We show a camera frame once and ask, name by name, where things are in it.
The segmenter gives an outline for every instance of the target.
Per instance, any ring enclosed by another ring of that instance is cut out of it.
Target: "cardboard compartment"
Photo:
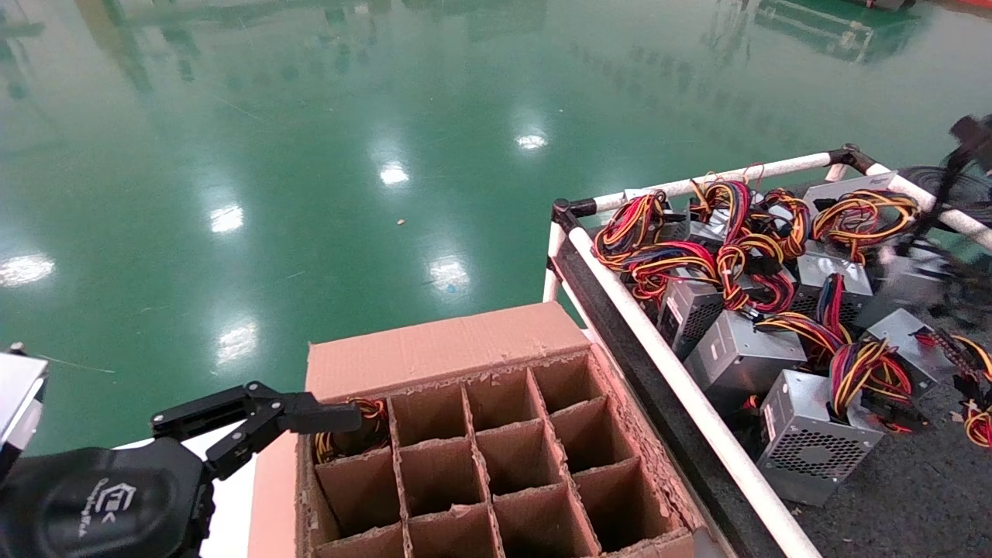
[[[543,421],[482,432],[476,440],[493,494],[564,482]]]
[[[390,448],[314,469],[341,538],[400,520],[400,498]]]
[[[314,549],[316,558],[404,558],[403,527],[397,523]]]
[[[538,418],[538,397],[527,381],[527,370],[483,376],[465,384],[475,430],[497,428]]]
[[[396,419],[400,446],[465,435],[461,388],[457,384],[390,397],[390,412]]]
[[[580,471],[619,463],[634,451],[599,397],[552,415],[555,433],[568,459],[568,470]]]
[[[592,529],[565,485],[493,498],[506,558],[577,558],[599,554]]]
[[[639,459],[579,473],[573,478],[604,552],[621,550],[673,529],[644,478]]]
[[[586,358],[583,353],[567,360],[532,367],[534,380],[541,389],[549,413],[603,394],[602,388],[586,368]]]
[[[493,527],[485,504],[415,517],[410,540],[417,558],[495,558]]]
[[[448,511],[482,501],[472,451],[465,438],[424,442],[400,450],[400,471],[410,515]]]

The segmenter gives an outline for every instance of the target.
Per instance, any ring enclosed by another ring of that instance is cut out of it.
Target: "wire bundle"
[[[863,264],[862,248],[908,230],[919,211],[916,201],[908,196],[885,190],[856,190],[841,196],[813,219],[810,238],[846,246],[850,260]]]
[[[906,373],[892,359],[887,340],[841,346],[830,360],[829,372],[831,406],[840,420],[847,420],[847,409],[862,388],[893,401],[910,402],[912,385]],[[883,424],[890,429],[897,428],[884,421]]]
[[[706,185],[702,190],[695,181],[692,182],[698,204],[689,206],[700,222],[709,222],[713,213],[718,209],[727,211],[727,241],[739,237],[745,227],[751,209],[751,191],[747,184],[734,180],[716,180]]]
[[[723,287],[724,307],[728,310],[743,310],[751,304],[759,312],[782,312],[792,304],[796,289],[793,282],[781,270],[784,261],[782,247],[770,236],[747,233],[734,241],[727,241],[716,252],[716,271]],[[772,292],[769,302],[752,301],[740,286],[747,262],[751,258],[761,258],[780,268],[774,274],[756,273],[751,279]]]
[[[825,328],[844,340],[851,343],[851,335],[840,324],[840,304],[844,292],[844,276],[839,273],[831,273],[823,282],[823,288],[819,292],[819,299],[816,301],[816,321],[823,324]]]
[[[613,213],[592,243],[596,259],[613,271],[623,271],[628,258],[657,240],[664,224],[665,199],[665,193],[657,190]]]
[[[788,223],[788,230],[785,234],[779,232],[780,227],[770,227],[773,231],[772,234],[782,247],[786,259],[795,259],[805,254],[806,239],[812,232],[812,220],[809,218],[809,206],[806,205],[806,202],[796,198],[786,190],[776,188],[765,194],[763,205],[767,208],[780,206],[787,209],[793,216],[793,220]],[[771,223],[781,219],[770,213],[755,214],[752,217],[763,217]]]
[[[362,428],[357,431],[360,439],[349,438],[347,443],[334,439],[333,432],[320,432],[313,436],[313,455],[318,465],[338,458],[364,454],[384,448],[389,444],[389,415],[383,399],[348,399],[362,413]]]
[[[660,302],[670,280],[686,280],[672,275],[676,268],[689,271],[695,280],[719,285],[712,254],[693,242],[661,242],[629,258],[627,265],[635,281],[631,294],[639,300]]]
[[[937,333],[930,338],[958,369],[954,385],[965,397],[961,401],[965,435],[976,446],[992,449],[992,388],[982,390],[982,378],[992,384],[992,356],[963,336]]]
[[[810,360],[816,360],[822,356],[833,356],[844,345],[844,341],[834,332],[812,318],[796,312],[780,312],[767,316],[757,322],[755,327],[796,333],[818,349],[818,353],[813,354]]]

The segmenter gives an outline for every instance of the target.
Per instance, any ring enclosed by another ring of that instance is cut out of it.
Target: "power supply unit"
[[[809,218],[816,217],[822,209],[825,209],[817,205],[817,200],[837,200],[844,194],[849,194],[855,190],[888,190],[889,185],[892,184],[892,181],[898,174],[898,172],[892,171],[882,175],[858,177],[820,186],[812,186],[803,195],[803,201],[809,206]]]
[[[709,216],[709,222],[690,220],[685,240],[715,252],[727,238],[727,220],[729,219],[730,213],[727,209],[717,209]]]
[[[692,277],[683,269],[676,269],[673,275]],[[708,283],[673,279],[662,302],[658,331],[679,360],[683,360],[723,310],[723,294]]]
[[[665,224],[662,225],[661,241],[685,240],[689,235],[691,219],[688,211],[688,198],[665,200]]]
[[[757,467],[782,499],[822,506],[882,440],[855,398],[848,424],[831,422],[830,379],[783,370],[761,405]]]
[[[892,246],[879,250],[883,277],[876,283],[877,295],[865,305],[855,324],[869,328],[900,308],[925,310],[943,301],[947,277],[942,256],[922,248],[910,248],[900,256]]]
[[[685,359],[685,370],[725,416],[749,396],[767,393],[783,368],[804,361],[795,333],[758,332],[747,318],[724,310]]]
[[[896,350],[896,360],[913,381],[913,397],[922,396],[956,373],[940,347],[921,343],[915,335],[930,332],[930,327],[900,308],[869,327],[864,335],[868,340],[889,340],[889,346]]]
[[[872,299],[871,284],[864,266],[839,257],[819,242],[806,242],[806,254],[796,258],[795,268],[796,297],[790,312],[813,318],[819,292],[833,273],[844,277],[844,292],[840,297],[840,323],[844,327],[854,326],[861,309]]]
[[[793,274],[790,273],[789,270],[786,269],[785,267],[782,268],[782,271],[786,274],[786,277],[788,277],[789,280],[792,281],[792,283],[795,285],[796,277],[794,277]],[[737,280],[737,286],[739,286],[741,290],[744,291],[744,293],[749,297],[755,297],[756,295],[760,297],[762,293],[766,291],[766,288],[762,286],[760,283],[751,279],[750,275],[741,275],[741,278]]]

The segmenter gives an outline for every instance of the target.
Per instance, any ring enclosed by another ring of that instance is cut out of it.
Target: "cardboard box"
[[[556,303],[310,347],[323,402],[384,398],[391,444],[259,456],[249,556],[690,558],[699,510],[599,347]]]

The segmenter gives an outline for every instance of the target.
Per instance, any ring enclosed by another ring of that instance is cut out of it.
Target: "green epoxy floor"
[[[989,20],[804,1],[0,0],[0,340],[54,361],[33,453],[536,302],[554,198],[844,142],[932,164],[992,109]]]

